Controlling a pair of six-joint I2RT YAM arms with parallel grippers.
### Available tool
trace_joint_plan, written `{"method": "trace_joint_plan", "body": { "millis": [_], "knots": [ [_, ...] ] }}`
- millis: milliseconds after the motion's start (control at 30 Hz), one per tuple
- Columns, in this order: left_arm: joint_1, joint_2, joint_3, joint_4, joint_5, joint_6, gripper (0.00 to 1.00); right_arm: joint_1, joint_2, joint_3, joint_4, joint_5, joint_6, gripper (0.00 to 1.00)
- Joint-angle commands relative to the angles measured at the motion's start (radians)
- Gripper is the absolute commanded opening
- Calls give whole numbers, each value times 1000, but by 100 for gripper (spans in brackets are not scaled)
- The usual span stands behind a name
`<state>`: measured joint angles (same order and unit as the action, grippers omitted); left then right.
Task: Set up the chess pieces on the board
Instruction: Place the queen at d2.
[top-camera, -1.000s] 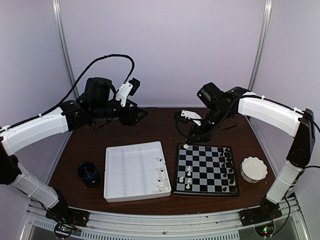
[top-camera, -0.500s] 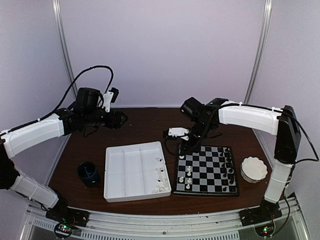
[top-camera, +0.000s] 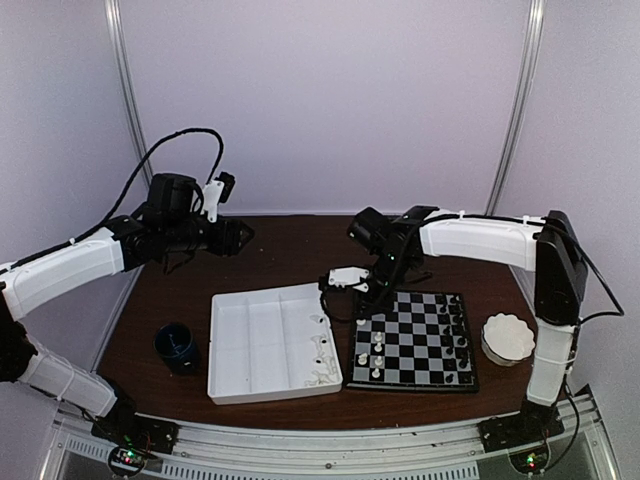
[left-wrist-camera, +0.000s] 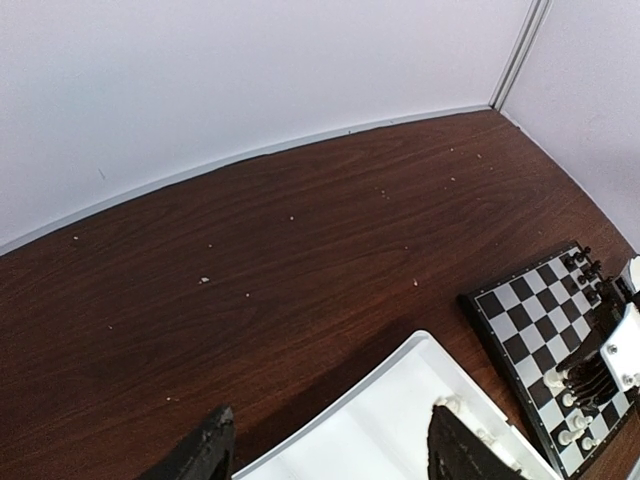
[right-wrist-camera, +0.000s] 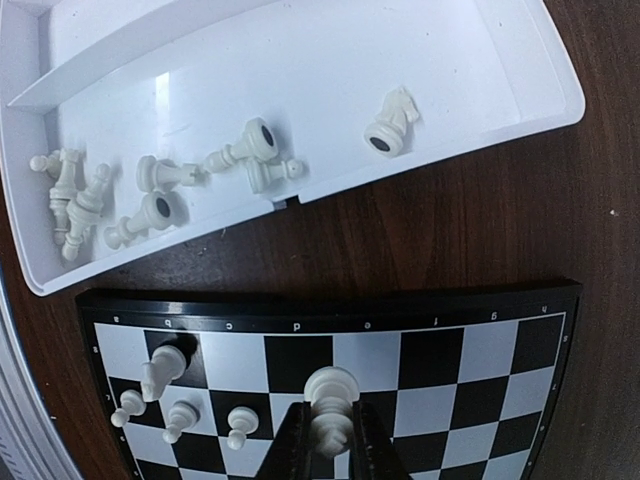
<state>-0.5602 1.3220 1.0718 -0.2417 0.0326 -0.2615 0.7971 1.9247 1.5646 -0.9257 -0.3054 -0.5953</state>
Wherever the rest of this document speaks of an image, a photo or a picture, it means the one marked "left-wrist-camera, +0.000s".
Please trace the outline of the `white rook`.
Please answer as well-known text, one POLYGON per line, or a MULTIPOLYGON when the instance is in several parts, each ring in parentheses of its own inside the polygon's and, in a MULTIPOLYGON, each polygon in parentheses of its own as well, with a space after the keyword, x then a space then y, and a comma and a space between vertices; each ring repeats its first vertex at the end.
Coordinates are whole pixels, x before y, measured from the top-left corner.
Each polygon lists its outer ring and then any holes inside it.
POLYGON ((548 370, 543 376, 543 382, 549 389, 563 389, 564 377, 556 369, 548 370))

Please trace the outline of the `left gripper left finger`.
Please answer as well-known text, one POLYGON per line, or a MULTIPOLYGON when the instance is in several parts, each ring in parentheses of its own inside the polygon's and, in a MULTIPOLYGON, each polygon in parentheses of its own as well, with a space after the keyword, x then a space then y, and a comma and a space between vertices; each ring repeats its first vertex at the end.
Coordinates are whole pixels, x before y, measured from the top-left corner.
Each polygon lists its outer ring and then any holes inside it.
POLYGON ((138 479, 230 479, 236 429, 229 405, 219 405, 138 479))

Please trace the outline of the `black white chess board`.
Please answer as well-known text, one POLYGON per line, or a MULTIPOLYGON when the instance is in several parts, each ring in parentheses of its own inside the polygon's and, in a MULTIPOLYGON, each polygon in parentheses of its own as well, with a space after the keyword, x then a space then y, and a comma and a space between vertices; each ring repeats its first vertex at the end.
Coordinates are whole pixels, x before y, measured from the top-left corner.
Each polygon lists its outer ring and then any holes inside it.
POLYGON ((563 389, 549 389, 544 374, 575 351, 589 333, 585 314, 599 303, 588 298, 598 283, 623 279, 639 309, 639 259, 627 261, 622 271, 604 276, 590 248, 577 242, 535 259, 529 265, 469 293, 459 304, 496 370, 506 379, 526 416, 535 445, 557 474, 576 479, 611 444, 632 410, 639 405, 639 387, 617 393, 596 410, 575 403, 565 407, 563 389), (574 432, 574 442, 562 446, 558 434, 569 430, 567 418, 579 411, 590 417, 585 430, 574 432), (581 448, 584 436, 599 439, 591 451, 581 448))

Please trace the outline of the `white plastic compartment tray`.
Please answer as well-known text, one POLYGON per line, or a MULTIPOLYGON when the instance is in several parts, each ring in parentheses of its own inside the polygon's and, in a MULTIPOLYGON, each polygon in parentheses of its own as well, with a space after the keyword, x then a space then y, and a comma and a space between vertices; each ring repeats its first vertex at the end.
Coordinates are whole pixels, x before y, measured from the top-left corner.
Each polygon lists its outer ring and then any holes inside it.
POLYGON ((321 414, 235 473, 237 479, 425 479, 428 427, 444 402, 527 479, 557 473, 427 331, 414 332, 321 414))

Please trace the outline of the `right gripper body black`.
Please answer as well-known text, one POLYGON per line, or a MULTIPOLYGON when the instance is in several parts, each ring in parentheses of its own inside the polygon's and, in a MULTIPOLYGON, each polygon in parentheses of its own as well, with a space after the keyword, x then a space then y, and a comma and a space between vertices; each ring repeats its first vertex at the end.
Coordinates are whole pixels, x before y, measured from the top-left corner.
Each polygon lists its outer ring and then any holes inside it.
POLYGON ((632 299, 632 290, 623 279, 607 279, 598 283, 588 298, 599 299, 585 314, 589 333, 580 346, 558 364, 556 372, 578 408, 596 410, 620 392, 600 348, 622 320, 626 305, 632 299))

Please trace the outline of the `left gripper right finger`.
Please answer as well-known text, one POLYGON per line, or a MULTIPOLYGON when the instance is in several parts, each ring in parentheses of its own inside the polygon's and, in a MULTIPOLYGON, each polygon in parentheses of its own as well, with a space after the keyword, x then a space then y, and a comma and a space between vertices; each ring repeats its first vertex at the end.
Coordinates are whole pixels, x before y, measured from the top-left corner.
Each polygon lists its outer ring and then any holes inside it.
POLYGON ((428 478, 451 480, 524 479, 444 405, 434 405, 427 434, 428 478))

